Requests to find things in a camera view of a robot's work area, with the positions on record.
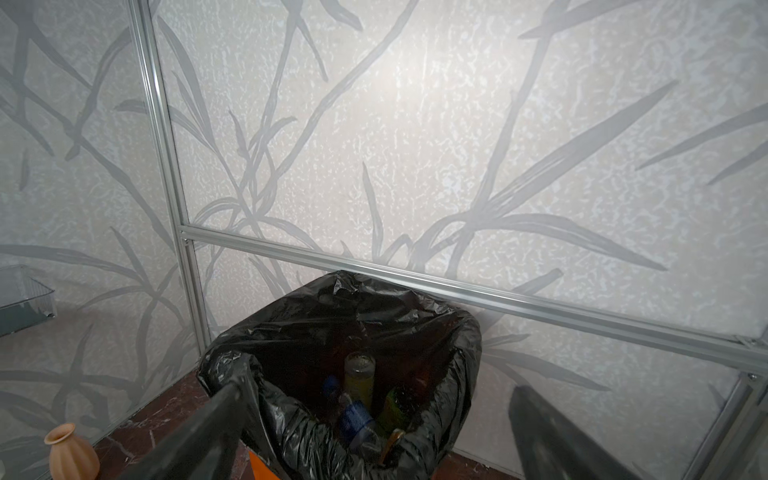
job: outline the terracotta vase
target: terracotta vase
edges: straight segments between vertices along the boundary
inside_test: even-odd
[[[98,475],[96,451],[74,434],[74,423],[65,423],[45,436],[45,444],[51,446],[48,467],[53,480],[94,480]]]

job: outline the black garbage bag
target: black garbage bag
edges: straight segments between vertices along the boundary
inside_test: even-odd
[[[386,465],[348,453],[319,418],[323,381],[343,378],[344,358],[376,359],[372,414],[406,384],[421,412]],[[477,320],[443,300],[345,271],[272,302],[216,338],[197,378],[212,396],[228,382],[247,403],[242,439],[285,480],[427,480],[466,419],[480,363]]]

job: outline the marble floor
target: marble floor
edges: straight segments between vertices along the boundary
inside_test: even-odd
[[[176,382],[96,445],[96,453],[101,462],[99,480],[117,478],[207,401],[208,395],[197,383],[193,372]],[[242,443],[237,449],[231,478],[259,480],[253,478],[248,451]],[[432,480],[517,479],[451,453],[443,460]]]

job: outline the metal rail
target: metal rail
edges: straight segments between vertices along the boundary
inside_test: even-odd
[[[670,326],[539,296],[506,292],[204,227],[182,225],[179,227],[179,234],[188,240],[211,243],[320,270],[348,270],[377,276],[455,302],[722,363],[746,372],[768,373],[768,349],[762,343],[756,342],[752,345],[739,341],[734,336]]]
[[[723,440],[728,436],[728,432],[733,429],[740,414],[746,408],[749,408],[748,402],[752,395],[752,387],[745,374],[739,375],[736,386],[733,387],[728,400],[723,406],[720,415],[712,424],[710,431],[699,445],[699,449],[694,456],[694,460],[688,465],[683,480],[697,480],[703,478],[705,472],[718,468],[716,462],[712,462],[716,453],[723,445]]]
[[[729,413],[728,428],[713,445],[710,461],[692,476],[697,480],[740,480],[768,435],[768,379],[742,373],[737,392],[739,408]]]
[[[184,191],[181,187],[181,173],[176,158],[174,137],[170,129],[170,112],[165,100],[165,85],[160,73],[160,57],[157,54],[152,16],[149,3],[146,0],[126,0],[125,3],[131,14],[131,35],[136,45],[141,78],[144,81],[144,93],[147,95],[147,113],[152,127],[152,139],[160,161],[160,173],[163,177],[168,213],[173,224],[172,234],[182,284],[192,315],[197,348],[202,355],[210,343],[210,332],[205,317],[203,289],[200,286],[194,245],[182,240],[177,229],[178,225],[189,222],[189,216]]]

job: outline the wallpaper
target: wallpaper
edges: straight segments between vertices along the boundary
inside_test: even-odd
[[[154,24],[195,224],[674,325],[766,327],[764,2],[164,0]],[[141,97],[116,108],[145,112]],[[214,335],[321,274],[198,256]],[[456,448],[510,472],[517,384],[673,479],[737,379],[478,316]]]
[[[95,440],[197,359],[121,2],[0,2],[0,266],[58,316],[0,337],[6,478],[48,470],[62,422]]]

